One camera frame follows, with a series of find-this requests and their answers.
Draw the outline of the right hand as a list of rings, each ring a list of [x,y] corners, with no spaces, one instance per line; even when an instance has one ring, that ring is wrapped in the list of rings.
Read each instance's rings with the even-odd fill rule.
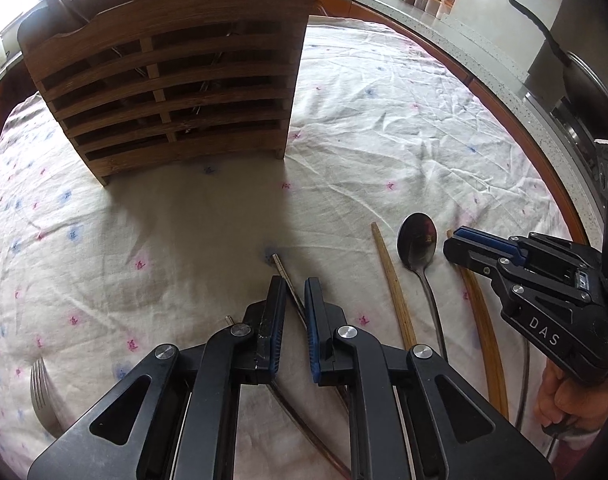
[[[567,419],[568,424],[577,428],[595,431],[608,419],[608,379],[598,386],[587,387],[547,361],[533,412],[544,427]]]

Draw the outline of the pink sleeve right forearm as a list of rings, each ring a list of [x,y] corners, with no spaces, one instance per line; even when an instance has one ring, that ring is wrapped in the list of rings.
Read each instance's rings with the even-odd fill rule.
[[[608,479],[608,430],[560,441],[551,465],[556,479]]]

